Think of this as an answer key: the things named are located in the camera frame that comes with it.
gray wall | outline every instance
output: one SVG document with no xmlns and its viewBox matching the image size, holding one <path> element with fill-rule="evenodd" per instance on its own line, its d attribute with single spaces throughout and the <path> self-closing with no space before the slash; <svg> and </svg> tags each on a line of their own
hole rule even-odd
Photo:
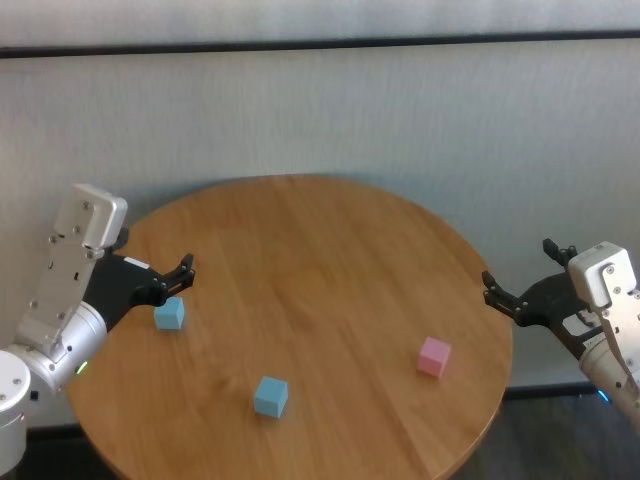
<svg viewBox="0 0 640 480">
<path fill-rule="evenodd" d="M 213 182 L 285 172 L 381 185 L 454 225 L 516 291 L 548 235 L 635 251 L 640 42 L 0 61 L 0 342 L 72 182 L 132 220 Z M 516 332 L 513 385 L 579 380 Z"/>
</svg>

white wall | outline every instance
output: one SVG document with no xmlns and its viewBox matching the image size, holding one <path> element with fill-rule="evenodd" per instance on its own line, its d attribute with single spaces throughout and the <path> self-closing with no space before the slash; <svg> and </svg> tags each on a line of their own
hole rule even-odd
<svg viewBox="0 0 640 480">
<path fill-rule="evenodd" d="M 0 61 L 0 342 L 35 285 L 66 187 L 78 181 L 126 197 L 135 220 L 221 180 L 349 175 L 444 216 L 515 291 L 557 271 L 540 250 L 545 235 L 633 252 L 639 47 Z M 580 378 L 550 334 L 516 331 L 512 385 Z"/>
<path fill-rule="evenodd" d="M 636 0 L 3 0 L 0 45 L 95 46 L 634 30 Z"/>
</svg>

pink cube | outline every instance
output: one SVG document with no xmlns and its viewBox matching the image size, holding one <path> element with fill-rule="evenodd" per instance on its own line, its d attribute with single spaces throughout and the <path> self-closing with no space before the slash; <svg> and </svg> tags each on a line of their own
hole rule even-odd
<svg viewBox="0 0 640 480">
<path fill-rule="evenodd" d="M 447 366 L 450 353 L 451 345 L 435 338 L 427 337 L 420 349 L 418 370 L 440 378 L 444 372 L 444 367 Z"/>
</svg>

cube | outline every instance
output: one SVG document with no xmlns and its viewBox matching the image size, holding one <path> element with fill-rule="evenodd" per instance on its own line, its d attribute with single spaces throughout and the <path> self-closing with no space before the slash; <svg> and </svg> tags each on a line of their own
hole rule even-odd
<svg viewBox="0 0 640 480">
<path fill-rule="evenodd" d="M 451 345 L 441 340 L 427 337 L 420 349 L 418 358 L 418 370 L 440 378 L 447 366 Z"/>
<path fill-rule="evenodd" d="M 272 377 L 262 377 L 253 397 L 256 413 L 280 418 L 289 399 L 287 382 Z"/>
<path fill-rule="evenodd" d="M 180 297 L 168 298 L 153 311 L 158 330 L 180 330 L 184 322 L 184 302 Z"/>
</svg>

green indicator light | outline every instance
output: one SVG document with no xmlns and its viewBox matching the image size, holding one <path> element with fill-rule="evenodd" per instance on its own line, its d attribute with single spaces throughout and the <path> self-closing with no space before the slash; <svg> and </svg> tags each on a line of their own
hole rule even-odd
<svg viewBox="0 0 640 480">
<path fill-rule="evenodd" d="M 80 365 L 78 367 L 78 370 L 76 370 L 76 375 L 80 375 L 82 373 L 82 370 L 87 368 L 87 365 L 89 365 L 89 362 L 84 362 L 82 365 Z"/>
</svg>

